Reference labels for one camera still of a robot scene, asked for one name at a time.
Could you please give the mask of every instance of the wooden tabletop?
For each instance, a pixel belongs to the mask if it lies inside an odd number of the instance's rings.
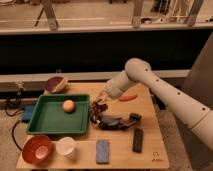
[[[70,83],[66,93],[86,93],[94,100],[105,83]],[[26,163],[22,155],[17,162],[17,169],[162,169],[168,168],[168,156],[162,140],[156,113],[149,89],[142,84],[130,88],[125,95],[137,94],[132,101],[111,101],[105,115],[128,119],[132,112],[142,115],[139,125],[126,131],[103,131],[89,123],[86,134],[74,137],[76,140],[75,160],[57,154],[55,148],[47,161],[39,165]],[[144,132],[142,153],[132,151],[134,128]],[[96,142],[98,139],[109,141],[109,164],[96,164]]]

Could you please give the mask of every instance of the bowl rim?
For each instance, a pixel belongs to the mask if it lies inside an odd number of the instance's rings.
[[[33,142],[33,140],[38,140],[38,139],[44,139],[48,142],[48,146],[47,145],[43,145],[41,144],[41,146],[46,146],[48,148],[48,152],[46,153],[46,155],[39,159],[39,158],[36,158],[37,160],[35,161],[32,161],[32,160],[28,160],[28,158],[26,157],[26,154],[29,153],[29,150],[27,150],[28,146]],[[38,163],[41,163],[43,161],[45,161],[50,153],[52,152],[53,150],[53,143],[52,141],[50,140],[50,138],[47,136],[47,135],[34,135],[33,137],[31,137],[29,140],[27,140],[27,142],[24,144],[24,147],[23,147],[23,150],[22,150],[22,158],[24,159],[25,162],[27,163],[30,163],[30,164],[38,164]]]

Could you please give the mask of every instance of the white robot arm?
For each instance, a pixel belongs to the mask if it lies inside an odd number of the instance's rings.
[[[118,98],[128,88],[140,82],[169,107],[169,109],[213,150],[213,111],[156,76],[150,65],[138,58],[127,61],[125,70],[107,81],[105,92]]]

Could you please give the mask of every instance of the white paper cup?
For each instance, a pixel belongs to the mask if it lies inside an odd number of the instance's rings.
[[[75,141],[71,137],[61,138],[56,143],[56,151],[58,154],[73,159],[76,151]]]

